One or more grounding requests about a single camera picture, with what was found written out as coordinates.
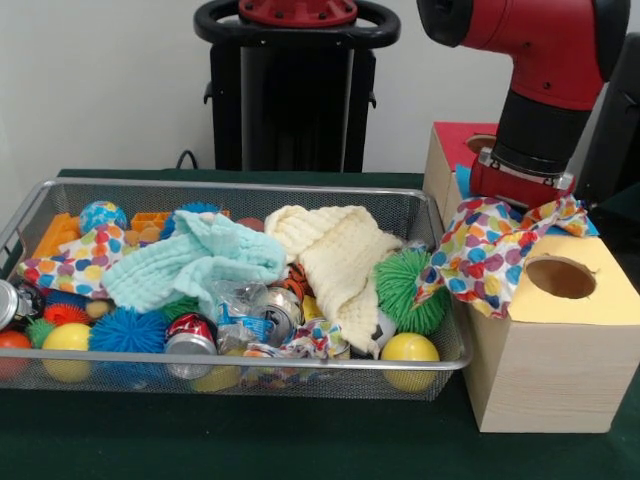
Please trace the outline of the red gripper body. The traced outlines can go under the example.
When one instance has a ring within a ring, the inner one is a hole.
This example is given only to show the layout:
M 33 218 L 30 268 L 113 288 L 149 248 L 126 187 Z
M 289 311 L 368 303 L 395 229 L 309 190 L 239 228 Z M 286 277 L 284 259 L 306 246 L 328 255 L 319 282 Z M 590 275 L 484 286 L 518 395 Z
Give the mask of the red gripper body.
M 471 168 L 470 191 L 475 196 L 492 197 L 524 209 L 534 209 L 573 192 L 575 177 L 569 172 L 540 176 L 507 167 L 483 147 Z

